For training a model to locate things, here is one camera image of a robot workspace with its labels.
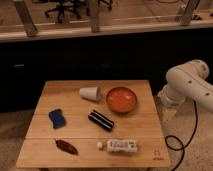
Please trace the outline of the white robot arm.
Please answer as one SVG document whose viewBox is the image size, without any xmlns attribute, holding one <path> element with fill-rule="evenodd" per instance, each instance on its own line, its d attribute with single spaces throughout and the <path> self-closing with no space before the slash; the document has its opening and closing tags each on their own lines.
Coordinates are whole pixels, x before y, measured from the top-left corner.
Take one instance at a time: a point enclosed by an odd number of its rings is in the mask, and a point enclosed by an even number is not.
<svg viewBox="0 0 213 171">
<path fill-rule="evenodd" d="M 206 81 L 208 76 L 208 65 L 198 59 L 170 68 L 165 75 L 167 83 L 157 94 L 163 120 L 173 118 L 187 98 L 213 112 L 213 84 Z"/>
</svg>

